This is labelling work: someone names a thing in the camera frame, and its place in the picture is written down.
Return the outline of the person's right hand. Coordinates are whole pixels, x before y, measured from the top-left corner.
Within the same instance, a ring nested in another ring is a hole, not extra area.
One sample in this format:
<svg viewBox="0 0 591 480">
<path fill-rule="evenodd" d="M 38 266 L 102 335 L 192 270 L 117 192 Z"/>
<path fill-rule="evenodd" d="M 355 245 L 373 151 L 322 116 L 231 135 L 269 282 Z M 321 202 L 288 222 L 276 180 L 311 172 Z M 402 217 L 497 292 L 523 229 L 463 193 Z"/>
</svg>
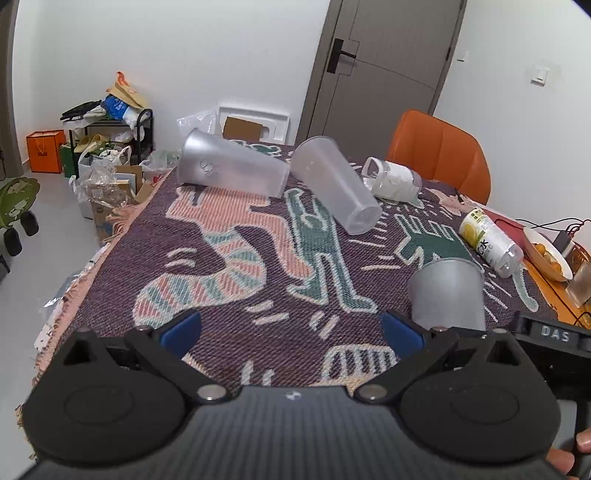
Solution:
<svg viewBox="0 0 591 480">
<path fill-rule="evenodd" d="M 576 435 L 576 445 L 578 452 L 589 454 L 591 451 L 591 430 L 587 429 Z M 567 479 L 576 479 L 576 476 L 569 476 L 575 464 L 575 455 L 571 452 L 551 448 L 546 456 L 546 460 Z"/>
</svg>

